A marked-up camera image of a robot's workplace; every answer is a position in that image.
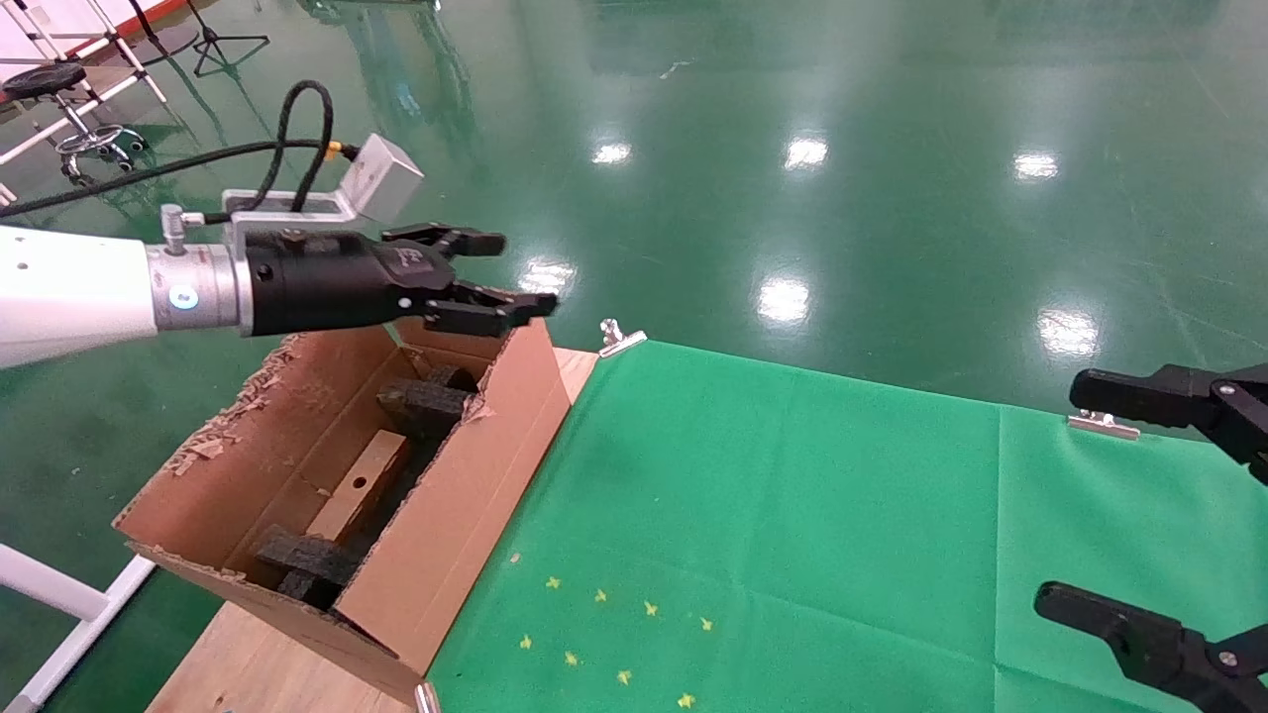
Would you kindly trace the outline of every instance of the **green floor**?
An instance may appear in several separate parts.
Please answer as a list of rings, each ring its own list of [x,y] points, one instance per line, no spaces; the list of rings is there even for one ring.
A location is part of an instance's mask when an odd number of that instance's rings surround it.
[[[1262,3],[261,1],[207,11],[273,36],[238,77],[156,67],[176,118],[143,89],[117,113],[166,161],[268,137],[285,89],[321,80],[337,137],[383,132],[427,174],[402,222],[505,231],[465,275],[562,291],[562,345],[615,316],[1050,411],[1093,363],[1268,359]],[[0,180],[61,190],[53,165],[41,148]],[[264,165],[29,223],[156,240],[158,203],[212,209]],[[0,542],[104,587],[128,556],[110,516],[270,345],[166,335],[0,373]],[[156,577],[49,708],[143,709],[214,609]],[[4,591],[0,620],[8,700],[70,623]]]

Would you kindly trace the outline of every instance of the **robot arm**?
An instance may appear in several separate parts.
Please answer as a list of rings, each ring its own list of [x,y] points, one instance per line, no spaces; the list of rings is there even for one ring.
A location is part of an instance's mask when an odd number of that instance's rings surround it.
[[[505,236],[420,225],[373,241],[349,230],[389,221],[421,173],[372,137],[340,188],[309,195],[230,190],[217,245],[186,245],[202,216],[164,207],[165,245],[0,226],[0,368],[158,331],[236,326],[243,336],[375,325],[421,316],[437,331],[498,336],[548,316],[553,294],[506,294],[456,279],[450,259],[498,255]]]

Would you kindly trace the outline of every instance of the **green cloth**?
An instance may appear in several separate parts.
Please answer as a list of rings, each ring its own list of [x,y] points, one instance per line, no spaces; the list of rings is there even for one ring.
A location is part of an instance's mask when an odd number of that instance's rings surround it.
[[[429,677],[463,713],[1189,712],[1035,590],[1221,638],[1268,619],[1265,520],[1206,443],[648,343],[596,368]]]

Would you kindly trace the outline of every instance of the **wooden table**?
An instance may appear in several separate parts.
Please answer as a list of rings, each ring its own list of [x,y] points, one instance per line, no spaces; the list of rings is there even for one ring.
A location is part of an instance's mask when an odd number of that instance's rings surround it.
[[[576,401],[598,355],[555,349],[555,359]],[[146,713],[228,710],[413,713],[233,604],[221,608]]]

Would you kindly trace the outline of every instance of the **cardboard box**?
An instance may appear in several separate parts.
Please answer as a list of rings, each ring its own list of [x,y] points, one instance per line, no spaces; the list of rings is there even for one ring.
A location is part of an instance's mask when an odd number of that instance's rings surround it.
[[[545,324],[505,339],[383,327],[294,335],[119,514],[129,547],[411,702],[568,411]],[[379,429],[394,377],[469,369],[479,393],[331,613],[269,589],[252,557],[278,524],[303,533]]]

